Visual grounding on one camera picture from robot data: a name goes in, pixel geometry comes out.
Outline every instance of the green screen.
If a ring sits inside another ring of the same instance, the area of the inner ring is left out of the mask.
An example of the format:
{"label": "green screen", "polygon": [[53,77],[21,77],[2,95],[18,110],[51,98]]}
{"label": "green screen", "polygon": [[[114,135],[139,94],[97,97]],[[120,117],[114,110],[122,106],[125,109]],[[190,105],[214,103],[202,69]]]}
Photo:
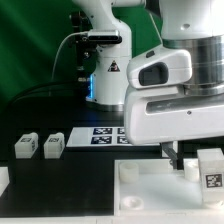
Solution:
{"label": "green screen", "polygon": [[[24,89],[50,82],[57,49],[73,32],[69,15],[79,10],[71,0],[0,0],[0,111]],[[143,7],[115,8],[113,12],[132,30],[133,56],[159,44]],[[161,22],[156,23],[160,29]],[[94,64],[90,60],[87,71]],[[72,80],[75,70],[75,47],[65,45],[55,81]]]}

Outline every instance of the white block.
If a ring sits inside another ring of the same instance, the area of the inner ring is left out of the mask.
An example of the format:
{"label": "white block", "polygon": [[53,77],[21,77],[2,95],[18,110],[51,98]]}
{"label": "white block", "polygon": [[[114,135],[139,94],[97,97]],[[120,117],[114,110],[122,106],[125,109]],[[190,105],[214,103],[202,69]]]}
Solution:
{"label": "white block", "polygon": [[224,156],[221,149],[198,150],[204,203],[224,201]]}
{"label": "white block", "polygon": [[0,196],[9,184],[9,172],[7,167],[0,167]]}
{"label": "white block", "polygon": [[37,133],[23,135],[15,144],[15,153],[17,159],[30,159],[38,148]]}
{"label": "white block", "polygon": [[64,148],[65,140],[62,133],[50,135],[44,143],[45,159],[59,159]]}

